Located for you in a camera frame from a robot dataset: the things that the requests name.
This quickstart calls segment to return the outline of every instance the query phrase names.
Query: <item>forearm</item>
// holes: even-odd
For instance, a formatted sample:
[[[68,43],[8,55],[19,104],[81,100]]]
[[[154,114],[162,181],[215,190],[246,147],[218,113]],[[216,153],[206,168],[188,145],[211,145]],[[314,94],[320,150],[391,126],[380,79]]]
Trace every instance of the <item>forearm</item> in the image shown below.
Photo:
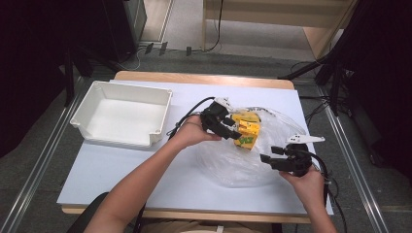
[[[126,224],[137,216],[170,163],[182,149],[183,146],[172,139],[124,177],[102,202],[87,230],[98,229],[101,224],[113,221],[110,225],[121,228],[122,231]]]
[[[315,233],[337,232],[330,216],[323,205],[305,208],[308,212]]]

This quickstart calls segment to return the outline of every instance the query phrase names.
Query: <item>white table surface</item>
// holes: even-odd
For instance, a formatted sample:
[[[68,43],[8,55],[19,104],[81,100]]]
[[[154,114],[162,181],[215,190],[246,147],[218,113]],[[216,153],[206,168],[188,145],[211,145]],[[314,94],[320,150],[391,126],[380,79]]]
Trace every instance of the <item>white table surface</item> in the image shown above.
[[[112,81],[169,88],[173,91],[166,131],[197,102],[209,97],[228,97],[234,107],[264,107],[278,111],[298,123],[308,133],[296,90],[234,87],[186,83]],[[207,102],[199,111],[209,106]],[[136,166],[150,157],[167,137],[147,149],[125,149],[84,141],[65,185],[58,197],[61,205],[88,205],[111,188]],[[313,145],[308,145],[314,152]],[[269,185],[230,188],[213,181],[199,169],[196,147],[183,150],[172,162],[150,196],[148,209],[264,214],[305,214],[292,186],[273,171]],[[329,201],[327,212],[332,215]]]

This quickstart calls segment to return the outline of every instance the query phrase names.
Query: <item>wooden table edge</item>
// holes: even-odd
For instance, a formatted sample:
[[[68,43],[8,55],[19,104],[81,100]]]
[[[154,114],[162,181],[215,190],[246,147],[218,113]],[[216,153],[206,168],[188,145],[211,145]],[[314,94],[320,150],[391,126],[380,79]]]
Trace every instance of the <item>wooden table edge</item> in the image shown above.
[[[119,71],[115,75],[115,80],[162,83],[217,84],[244,87],[294,89],[293,83],[291,81],[276,80],[276,78],[262,79],[227,75]]]
[[[86,206],[62,205],[65,214],[80,215]],[[223,221],[248,221],[248,222],[281,222],[281,223],[310,223],[307,215],[282,215],[265,213],[234,213],[234,212],[200,212],[187,210],[145,210],[143,217],[169,218],[169,219],[197,219],[197,220],[223,220]]]

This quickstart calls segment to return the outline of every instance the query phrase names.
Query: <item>hand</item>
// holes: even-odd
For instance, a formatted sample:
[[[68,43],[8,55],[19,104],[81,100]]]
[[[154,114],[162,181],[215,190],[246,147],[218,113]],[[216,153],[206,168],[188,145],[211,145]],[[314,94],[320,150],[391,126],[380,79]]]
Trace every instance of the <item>hand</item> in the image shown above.
[[[207,133],[202,128],[200,116],[190,116],[185,120],[172,140],[179,142],[182,148],[196,145],[203,141],[219,141],[222,137]]]
[[[324,208],[324,184],[322,174],[314,166],[309,168],[303,177],[295,177],[288,172],[279,172],[294,188],[297,197],[307,212],[316,208]]]

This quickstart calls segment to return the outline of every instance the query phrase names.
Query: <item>wire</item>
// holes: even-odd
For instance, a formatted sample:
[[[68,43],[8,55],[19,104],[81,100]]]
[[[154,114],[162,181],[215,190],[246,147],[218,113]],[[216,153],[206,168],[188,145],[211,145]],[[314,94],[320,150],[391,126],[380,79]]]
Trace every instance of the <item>wire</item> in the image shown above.
[[[313,61],[299,61],[299,62],[294,63],[293,66],[291,67],[291,73],[293,73],[293,68],[294,68],[296,65],[305,64],[305,63],[312,63],[312,62],[313,62]],[[313,71],[313,73],[314,73],[315,76],[316,76],[317,74],[316,74],[315,69],[312,69],[312,71]]]
[[[218,23],[218,40],[216,41],[216,43],[209,49],[206,50],[193,50],[193,51],[202,51],[202,52],[208,52],[213,50],[216,45],[219,43],[219,41],[221,40],[221,22],[222,22],[222,10],[223,10],[223,0],[221,0],[221,9],[219,12],[219,23]]]
[[[337,196],[339,195],[339,185],[335,178],[330,178],[330,181],[333,182],[333,184],[336,186],[336,194],[334,194],[333,197],[337,198]]]
[[[322,103],[317,106],[311,114],[305,116],[306,124],[309,126],[310,122],[314,115],[321,113],[325,110],[328,106],[330,106],[330,96],[299,96],[300,99],[309,99],[309,100],[321,100]],[[339,96],[337,98],[336,107],[338,112],[343,114],[349,113],[349,103],[347,101],[347,97]]]
[[[195,109],[197,109],[197,107],[199,107],[201,104],[203,104],[204,102],[208,101],[208,100],[213,100],[215,99],[215,97],[207,97],[205,99],[203,99],[202,101],[200,101],[199,103],[197,103],[193,108],[191,108],[187,114],[185,114],[181,120],[179,120],[179,122],[176,123],[175,128],[170,130],[169,132],[166,133],[166,135],[169,136],[169,140],[171,138],[173,138],[173,136],[175,136],[175,134],[178,132],[178,129],[180,128],[180,126],[182,125],[182,123],[185,121],[185,119],[187,119],[188,117],[191,116],[191,114],[193,113],[193,111]]]
[[[215,26],[215,31],[216,31],[216,33],[219,35],[219,30],[218,30],[218,27],[216,26],[216,11],[215,11],[215,1],[212,1],[212,8],[213,8],[213,25]],[[220,47],[219,47],[219,50],[218,50],[218,52],[219,51],[221,51],[222,50],[222,43],[221,42],[219,42],[219,45],[220,45]]]
[[[321,166],[321,172],[324,174],[324,178],[326,179],[325,186],[324,186],[324,200],[325,200],[325,203],[326,203],[327,195],[329,194],[330,199],[331,199],[331,200],[333,201],[333,203],[336,205],[336,207],[337,207],[337,209],[339,210],[339,213],[340,213],[340,215],[341,215],[341,217],[342,217],[344,232],[348,232],[347,224],[346,224],[346,218],[345,218],[345,216],[344,216],[344,214],[343,214],[342,209],[340,208],[339,203],[338,203],[337,200],[336,200],[337,195],[334,196],[333,193],[330,191],[330,189],[329,189],[329,187],[328,187],[329,177],[328,177],[326,165],[325,165],[325,163],[322,161],[322,159],[321,159],[320,157],[318,157],[316,154],[312,154],[312,157],[315,158],[315,159],[319,162],[319,165]]]
[[[333,196],[333,193],[330,190],[328,190],[327,193],[329,194],[330,198],[333,199],[333,203],[336,205],[337,210],[339,211],[340,216],[342,217],[343,232],[345,232],[345,233],[348,232],[348,226],[347,226],[346,218],[345,218],[345,215],[343,214],[342,208],[340,207],[340,205],[337,202],[336,198]]]
[[[146,48],[146,47],[141,48],[141,49],[139,49],[139,50],[136,51],[136,58],[137,58],[137,62],[138,62],[137,67],[135,67],[135,68],[126,68],[126,67],[124,67],[123,65],[121,65],[120,63],[118,63],[118,65],[119,65],[122,69],[124,69],[124,70],[126,70],[126,71],[136,71],[136,70],[139,69],[139,67],[140,67],[139,52],[140,52],[141,50],[144,50],[145,48]]]

